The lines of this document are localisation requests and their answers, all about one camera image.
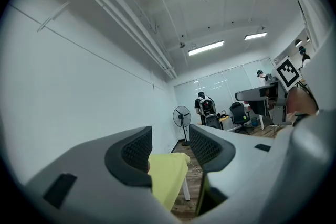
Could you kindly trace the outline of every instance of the white wall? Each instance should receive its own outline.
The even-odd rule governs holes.
[[[294,19],[288,21],[288,26],[279,37],[268,47],[268,54],[271,60],[274,60],[280,53],[282,53],[302,32],[305,28],[303,19],[300,14]]]
[[[4,142],[21,183],[71,147],[153,126],[153,152],[177,142],[173,87],[93,0],[11,0],[0,28]]]

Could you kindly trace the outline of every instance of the fan stand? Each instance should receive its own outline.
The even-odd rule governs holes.
[[[187,136],[185,134],[185,130],[184,130],[184,124],[183,124],[183,119],[181,119],[182,121],[182,128],[183,128],[183,132],[184,132],[184,137],[185,137],[185,141],[181,143],[182,146],[189,146],[190,142],[187,140]]]

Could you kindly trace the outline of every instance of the glass wall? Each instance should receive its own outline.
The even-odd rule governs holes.
[[[223,72],[223,75],[227,80],[227,84],[234,102],[238,102],[235,98],[236,92],[252,89],[251,83],[243,66],[226,70]]]
[[[191,124],[200,123],[201,119],[196,114],[194,104],[198,93],[203,91],[205,95],[214,100],[217,113],[225,110],[226,114],[231,115],[230,107],[237,102],[235,93],[260,87],[257,71],[261,69],[264,73],[271,73],[273,68],[272,62],[267,58],[177,85],[174,87],[177,104],[190,110]],[[234,127],[230,119],[224,121],[223,124],[225,130]]]

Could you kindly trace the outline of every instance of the wooden floor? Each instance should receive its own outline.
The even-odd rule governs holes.
[[[277,133],[283,128],[282,126],[271,127],[270,122],[264,120],[265,128],[261,129],[261,126],[255,127],[253,130],[248,130],[253,136],[271,137],[275,138]],[[195,167],[202,171],[200,165],[198,164],[194,153],[192,152],[190,146],[182,146],[178,143],[174,152],[185,153],[190,157],[190,162],[195,165]],[[187,184],[190,192],[190,201],[184,199],[183,191],[181,190],[175,204],[171,210],[175,216],[177,216],[181,221],[189,221],[195,218],[196,206],[198,201],[198,193],[200,192],[202,173],[198,172],[193,165],[188,163],[188,173],[186,175]]]

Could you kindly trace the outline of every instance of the office chair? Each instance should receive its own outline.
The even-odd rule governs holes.
[[[247,134],[249,134],[247,129],[253,129],[253,127],[247,127],[244,124],[250,120],[250,112],[247,112],[248,116],[246,116],[245,111],[244,111],[244,106],[243,104],[239,102],[233,103],[232,106],[230,107],[230,110],[232,112],[232,117],[231,117],[232,123],[234,125],[237,125],[237,124],[241,125],[241,128],[236,129],[235,132],[239,133],[241,131],[244,131]]]

